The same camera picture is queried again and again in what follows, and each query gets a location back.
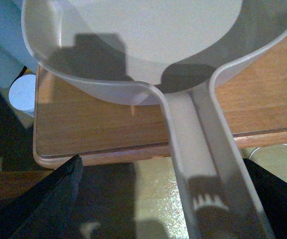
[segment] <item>pan handle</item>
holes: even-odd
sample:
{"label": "pan handle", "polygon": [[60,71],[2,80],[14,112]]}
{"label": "pan handle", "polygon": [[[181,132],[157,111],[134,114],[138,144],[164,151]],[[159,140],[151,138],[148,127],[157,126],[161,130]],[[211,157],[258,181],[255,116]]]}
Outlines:
{"label": "pan handle", "polygon": [[274,238],[209,82],[157,94],[190,238]]}

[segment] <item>wooden tabletop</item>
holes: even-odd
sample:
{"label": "wooden tabletop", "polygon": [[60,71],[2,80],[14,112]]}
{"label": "wooden tabletop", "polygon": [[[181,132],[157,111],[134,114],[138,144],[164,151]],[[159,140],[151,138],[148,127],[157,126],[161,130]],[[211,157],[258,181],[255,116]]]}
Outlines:
{"label": "wooden tabletop", "polygon": [[[87,165],[170,156],[159,106],[95,99],[37,71],[34,157],[45,167],[80,153]],[[287,37],[216,89],[240,148],[287,142]]]}

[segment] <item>floor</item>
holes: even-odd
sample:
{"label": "floor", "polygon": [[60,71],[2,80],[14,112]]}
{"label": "floor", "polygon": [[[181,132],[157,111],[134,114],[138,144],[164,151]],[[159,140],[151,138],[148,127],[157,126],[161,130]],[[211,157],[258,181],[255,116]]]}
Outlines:
{"label": "floor", "polygon": [[[32,118],[7,95],[0,89],[0,171],[43,170],[32,156]],[[251,159],[287,182],[287,145],[258,149]],[[188,238],[171,158],[85,167],[72,218],[85,239],[98,227],[106,238]]]}

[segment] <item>plastic saucepan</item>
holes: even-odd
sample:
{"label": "plastic saucepan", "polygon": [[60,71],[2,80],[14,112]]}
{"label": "plastic saucepan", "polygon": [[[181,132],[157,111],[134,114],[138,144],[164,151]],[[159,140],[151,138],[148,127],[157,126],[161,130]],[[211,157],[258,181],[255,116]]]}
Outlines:
{"label": "plastic saucepan", "polygon": [[273,238],[214,89],[287,35],[287,0],[25,0],[26,46],[101,100],[160,104],[190,238]]}

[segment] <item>white paper cup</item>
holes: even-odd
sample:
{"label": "white paper cup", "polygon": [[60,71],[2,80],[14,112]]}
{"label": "white paper cup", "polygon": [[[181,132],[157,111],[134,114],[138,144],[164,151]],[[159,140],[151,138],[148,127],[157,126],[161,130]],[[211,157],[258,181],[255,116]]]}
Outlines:
{"label": "white paper cup", "polygon": [[10,87],[9,101],[11,105],[34,117],[35,106],[35,75],[25,75],[18,78]]}

